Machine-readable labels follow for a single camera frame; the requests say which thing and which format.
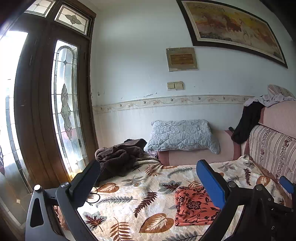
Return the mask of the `black hanging garment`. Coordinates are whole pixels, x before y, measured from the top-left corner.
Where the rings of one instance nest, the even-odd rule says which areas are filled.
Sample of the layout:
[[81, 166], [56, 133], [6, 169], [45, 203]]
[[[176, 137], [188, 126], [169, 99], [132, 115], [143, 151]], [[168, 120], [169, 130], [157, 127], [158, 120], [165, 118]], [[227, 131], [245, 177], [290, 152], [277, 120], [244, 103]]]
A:
[[243, 108], [242, 116], [236, 128], [229, 127], [231, 139], [237, 144], [247, 141], [252, 129], [258, 124], [261, 116], [261, 110], [264, 105], [260, 102], [253, 102]]

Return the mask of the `light lilac crumpled cloth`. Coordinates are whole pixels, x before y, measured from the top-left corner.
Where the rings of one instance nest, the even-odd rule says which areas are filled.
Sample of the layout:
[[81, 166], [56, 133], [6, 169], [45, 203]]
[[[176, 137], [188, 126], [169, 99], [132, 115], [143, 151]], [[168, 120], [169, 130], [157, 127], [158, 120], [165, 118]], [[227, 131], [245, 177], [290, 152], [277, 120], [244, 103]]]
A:
[[270, 84], [268, 86], [268, 94], [261, 95], [259, 97], [249, 98], [244, 106], [250, 106], [253, 102], [259, 102], [263, 106], [269, 108], [284, 101], [295, 101], [295, 96], [287, 89], [278, 85]]

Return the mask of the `orange black floral garment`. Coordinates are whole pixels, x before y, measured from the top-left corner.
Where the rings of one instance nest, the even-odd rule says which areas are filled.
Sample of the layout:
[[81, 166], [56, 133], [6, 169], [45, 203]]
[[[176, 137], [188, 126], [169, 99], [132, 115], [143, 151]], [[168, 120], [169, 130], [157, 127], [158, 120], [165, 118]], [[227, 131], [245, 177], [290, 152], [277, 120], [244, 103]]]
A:
[[220, 212], [203, 186], [175, 191], [175, 226], [210, 225]]

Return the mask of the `small framed plaque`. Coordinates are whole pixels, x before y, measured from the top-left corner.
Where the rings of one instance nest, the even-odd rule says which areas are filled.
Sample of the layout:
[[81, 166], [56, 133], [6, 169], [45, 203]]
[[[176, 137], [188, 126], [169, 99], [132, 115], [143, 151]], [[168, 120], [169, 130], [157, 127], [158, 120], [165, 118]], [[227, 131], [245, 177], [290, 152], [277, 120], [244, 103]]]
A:
[[170, 72], [198, 70], [196, 53], [193, 47], [167, 48], [166, 58]]

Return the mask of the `striped floral folded quilt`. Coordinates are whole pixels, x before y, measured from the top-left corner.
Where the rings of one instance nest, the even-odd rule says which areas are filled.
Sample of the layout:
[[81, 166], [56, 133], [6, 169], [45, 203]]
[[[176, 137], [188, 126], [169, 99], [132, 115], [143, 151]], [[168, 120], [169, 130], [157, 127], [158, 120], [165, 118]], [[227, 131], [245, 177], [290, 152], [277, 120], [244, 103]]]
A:
[[249, 152], [276, 181], [285, 176], [295, 183], [295, 138], [257, 125], [249, 136]]

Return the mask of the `cream leaf pattern blanket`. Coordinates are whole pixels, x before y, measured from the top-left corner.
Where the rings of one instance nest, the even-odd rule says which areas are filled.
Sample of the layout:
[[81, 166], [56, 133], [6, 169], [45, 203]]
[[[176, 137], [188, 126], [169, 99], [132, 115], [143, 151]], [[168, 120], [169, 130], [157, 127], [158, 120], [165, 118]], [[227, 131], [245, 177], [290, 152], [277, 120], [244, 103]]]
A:
[[218, 212], [195, 165], [156, 160], [96, 184], [78, 208], [97, 240], [199, 240]]

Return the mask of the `grey quilted pillow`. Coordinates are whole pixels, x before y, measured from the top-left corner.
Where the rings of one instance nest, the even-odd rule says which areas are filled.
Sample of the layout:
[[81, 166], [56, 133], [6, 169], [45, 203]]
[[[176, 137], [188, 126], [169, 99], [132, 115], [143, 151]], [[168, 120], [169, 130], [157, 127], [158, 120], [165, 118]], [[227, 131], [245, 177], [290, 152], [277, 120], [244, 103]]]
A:
[[220, 144], [206, 120], [156, 120], [152, 123], [146, 152], [210, 150], [220, 153]]

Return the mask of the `brown stained glass door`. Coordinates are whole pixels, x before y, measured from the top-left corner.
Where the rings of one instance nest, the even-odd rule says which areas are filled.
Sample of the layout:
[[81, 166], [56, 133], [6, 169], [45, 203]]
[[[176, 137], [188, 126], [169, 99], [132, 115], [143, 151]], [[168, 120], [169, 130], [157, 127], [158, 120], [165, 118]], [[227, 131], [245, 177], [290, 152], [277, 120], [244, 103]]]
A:
[[1, 1], [1, 240], [24, 240], [33, 188], [94, 157], [85, 1]]

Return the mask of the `framed horse painting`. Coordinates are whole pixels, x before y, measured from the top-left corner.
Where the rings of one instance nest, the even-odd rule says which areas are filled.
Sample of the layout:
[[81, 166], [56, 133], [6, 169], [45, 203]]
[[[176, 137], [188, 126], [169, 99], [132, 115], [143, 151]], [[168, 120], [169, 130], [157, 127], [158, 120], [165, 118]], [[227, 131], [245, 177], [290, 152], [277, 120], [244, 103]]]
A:
[[273, 30], [262, 18], [217, 1], [178, 1], [177, 4], [193, 46], [247, 52], [287, 67]]

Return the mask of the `dark brown crumpled garment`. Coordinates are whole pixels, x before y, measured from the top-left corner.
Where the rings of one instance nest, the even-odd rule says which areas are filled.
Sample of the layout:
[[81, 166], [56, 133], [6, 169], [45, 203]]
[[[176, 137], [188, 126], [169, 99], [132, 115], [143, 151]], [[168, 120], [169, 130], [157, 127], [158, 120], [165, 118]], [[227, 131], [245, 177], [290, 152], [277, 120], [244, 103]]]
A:
[[156, 160], [156, 154], [144, 151], [147, 142], [141, 139], [128, 139], [112, 147], [103, 147], [95, 152], [95, 160], [100, 162], [101, 171], [96, 185], [115, 176], [125, 176], [135, 162]]

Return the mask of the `pink quilted folded bedding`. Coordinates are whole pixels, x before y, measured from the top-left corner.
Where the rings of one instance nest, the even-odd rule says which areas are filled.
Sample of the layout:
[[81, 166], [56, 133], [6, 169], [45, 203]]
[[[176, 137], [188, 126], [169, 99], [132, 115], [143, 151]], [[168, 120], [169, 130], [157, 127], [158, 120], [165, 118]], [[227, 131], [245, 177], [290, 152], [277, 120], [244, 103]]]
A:
[[263, 108], [259, 124], [296, 138], [295, 101], [284, 101], [269, 108]]

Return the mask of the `beige wall switch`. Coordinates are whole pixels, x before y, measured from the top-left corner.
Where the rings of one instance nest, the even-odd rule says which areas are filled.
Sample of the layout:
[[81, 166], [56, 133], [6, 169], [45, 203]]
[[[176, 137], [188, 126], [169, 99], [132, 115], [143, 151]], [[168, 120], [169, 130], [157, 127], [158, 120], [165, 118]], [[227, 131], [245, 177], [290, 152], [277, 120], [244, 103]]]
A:
[[167, 89], [168, 90], [184, 90], [184, 82], [182, 81], [168, 82]]

